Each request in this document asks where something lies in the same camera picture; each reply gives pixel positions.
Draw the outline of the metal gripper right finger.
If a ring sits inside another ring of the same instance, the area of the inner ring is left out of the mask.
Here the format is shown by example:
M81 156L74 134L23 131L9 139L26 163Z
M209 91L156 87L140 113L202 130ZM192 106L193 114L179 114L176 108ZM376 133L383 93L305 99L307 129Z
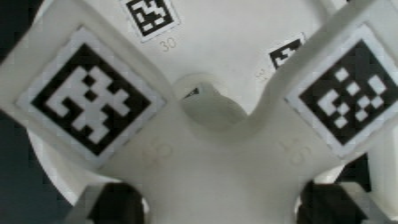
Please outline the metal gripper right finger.
M385 224L385 213L355 182L305 184L296 224Z

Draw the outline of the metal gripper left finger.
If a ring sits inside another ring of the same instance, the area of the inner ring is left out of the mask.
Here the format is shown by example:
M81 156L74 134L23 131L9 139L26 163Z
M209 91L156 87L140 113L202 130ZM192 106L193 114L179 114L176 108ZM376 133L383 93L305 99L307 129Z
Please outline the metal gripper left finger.
M85 187L62 224L144 224L142 195L122 182Z

